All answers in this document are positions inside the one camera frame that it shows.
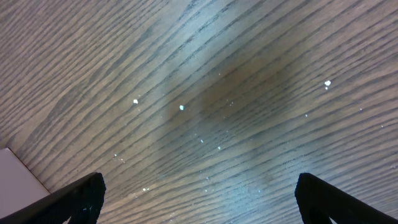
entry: black object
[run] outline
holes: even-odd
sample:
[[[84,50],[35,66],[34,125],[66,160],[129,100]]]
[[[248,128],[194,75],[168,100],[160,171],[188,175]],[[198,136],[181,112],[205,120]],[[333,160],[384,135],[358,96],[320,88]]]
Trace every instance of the black object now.
[[[0,219],[0,224],[62,224],[69,218],[69,224],[94,224],[104,204],[105,190],[102,174],[91,173]]]
[[[398,224],[312,174],[300,174],[295,196],[304,224]]]

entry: brown wooden surface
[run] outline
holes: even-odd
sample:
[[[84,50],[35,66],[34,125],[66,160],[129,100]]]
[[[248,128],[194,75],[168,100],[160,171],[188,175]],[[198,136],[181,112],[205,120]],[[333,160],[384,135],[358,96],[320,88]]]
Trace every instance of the brown wooden surface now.
[[[3,0],[0,37],[0,147],[101,172],[100,223],[301,223],[301,172],[398,218],[395,0]]]

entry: wood grain surface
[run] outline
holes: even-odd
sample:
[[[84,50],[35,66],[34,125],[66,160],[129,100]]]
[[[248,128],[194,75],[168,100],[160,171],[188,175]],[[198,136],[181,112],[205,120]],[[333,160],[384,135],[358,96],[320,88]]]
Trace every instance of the wood grain surface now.
[[[0,147],[101,172],[100,223],[301,223],[301,172],[398,218],[395,0],[2,0],[0,37]]]

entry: wooden table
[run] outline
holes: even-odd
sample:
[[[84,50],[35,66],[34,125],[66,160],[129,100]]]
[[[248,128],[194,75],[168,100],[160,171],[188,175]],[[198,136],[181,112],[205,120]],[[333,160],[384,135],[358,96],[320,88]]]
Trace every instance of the wooden table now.
[[[398,218],[397,1],[3,0],[0,37],[0,148],[101,172],[100,223],[301,223],[301,172]]]

